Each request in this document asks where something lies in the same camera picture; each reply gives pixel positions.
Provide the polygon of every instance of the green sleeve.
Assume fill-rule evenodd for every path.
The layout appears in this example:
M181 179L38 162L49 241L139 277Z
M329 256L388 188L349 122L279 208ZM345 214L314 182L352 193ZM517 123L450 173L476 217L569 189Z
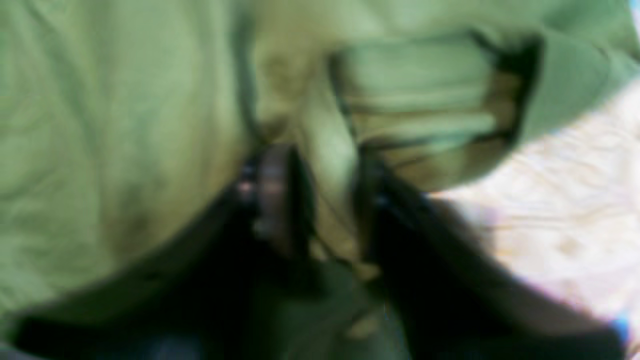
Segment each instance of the green sleeve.
M524 30L524 43L510 43L503 36L498 45L521 51L530 47L536 57L517 143L565 126L601 106L640 71L640 45L626 1L557 3L554 11L531 23L530 31ZM500 35L493 40L500 43Z

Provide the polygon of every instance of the green fabric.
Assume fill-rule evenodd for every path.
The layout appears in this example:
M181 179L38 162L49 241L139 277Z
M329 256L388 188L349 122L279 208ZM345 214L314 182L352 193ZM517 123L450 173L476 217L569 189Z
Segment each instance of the green fabric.
M408 359L399 320L348 267L322 264L317 278L318 296L296 296L268 281L255 289L252 310L259 315L244 347L247 359ZM367 315L381 326L366 338L350 338L354 319Z
M321 238L356 260L347 185L357 142L393 140L386 156L399 174L441 190L602 104L640 61L624 1L312 4L2 2L0 318L154 249L235 177L261 144L256 132L277 133L282 119L314 172ZM269 22L269 11L285 15ZM239 31L254 26L255 39ZM286 36L269 39L270 26ZM500 54L526 47L537 72L513 144L492 137L486 113L457 111L482 103ZM370 109L363 122L339 111L327 73L309 74L306 61L330 60L340 102ZM451 113L419 113L433 109ZM431 140L405 141L416 138Z

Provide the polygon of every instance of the wrinkled cloth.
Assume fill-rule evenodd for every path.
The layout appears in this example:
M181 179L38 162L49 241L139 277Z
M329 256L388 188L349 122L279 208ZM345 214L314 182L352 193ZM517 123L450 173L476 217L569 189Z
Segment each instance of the wrinkled cloth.
M310 165L319 243L374 276L349 203L357 145L391 140L397 173L441 190L602 103L640 60L622 1L2 6L0 316L156 249L277 141ZM483 107L505 56L530 62L508 129Z

